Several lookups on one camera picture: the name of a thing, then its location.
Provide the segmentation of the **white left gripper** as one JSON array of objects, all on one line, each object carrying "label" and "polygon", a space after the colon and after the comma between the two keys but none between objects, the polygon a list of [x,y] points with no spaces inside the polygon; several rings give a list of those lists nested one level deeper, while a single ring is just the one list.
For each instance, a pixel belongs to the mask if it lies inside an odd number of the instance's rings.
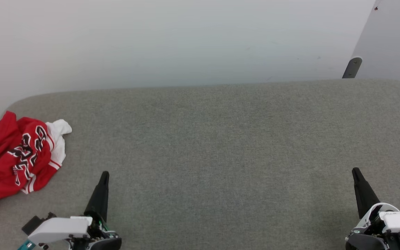
[{"label": "white left gripper", "polygon": [[54,217],[44,221],[27,240],[41,250],[65,241],[68,250],[120,250],[121,237],[107,229],[109,172],[104,171],[84,211],[85,216]]}]

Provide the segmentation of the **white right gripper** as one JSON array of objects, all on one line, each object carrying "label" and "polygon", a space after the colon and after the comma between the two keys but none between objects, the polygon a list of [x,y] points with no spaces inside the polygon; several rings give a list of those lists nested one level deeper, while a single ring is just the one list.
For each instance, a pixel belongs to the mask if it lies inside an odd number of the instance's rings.
[{"label": "white right gripper", "polygon": [[345,238],[345,250],[400,250],[400,210],[382,203],[358,167],[351,171],[359,223]]}]

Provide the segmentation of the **red and white jersey shirt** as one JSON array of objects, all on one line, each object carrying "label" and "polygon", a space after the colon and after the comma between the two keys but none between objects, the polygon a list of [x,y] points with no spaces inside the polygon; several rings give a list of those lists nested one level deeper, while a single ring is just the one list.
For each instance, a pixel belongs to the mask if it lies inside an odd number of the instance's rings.
[{"label": "red and white jersey shirt", "polygon": [[0,199],[45,187],[65,160],[64,135],[72,127],[7,111],[0,120]]}]

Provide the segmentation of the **dark rounded metal bracket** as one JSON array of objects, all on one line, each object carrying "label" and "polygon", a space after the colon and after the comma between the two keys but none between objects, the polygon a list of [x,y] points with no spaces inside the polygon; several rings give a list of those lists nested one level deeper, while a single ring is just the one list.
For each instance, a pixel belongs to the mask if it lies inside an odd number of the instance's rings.
[{"label": "dark rounded metal bracket", "polygon": [[362,64],[361,57],[351,58],[351,60],[349,60],[349,63],[346,66],[346,69],[343,73],[342,79],[355,78],[357,76],[357,73],[360,69],[361,64]]}]

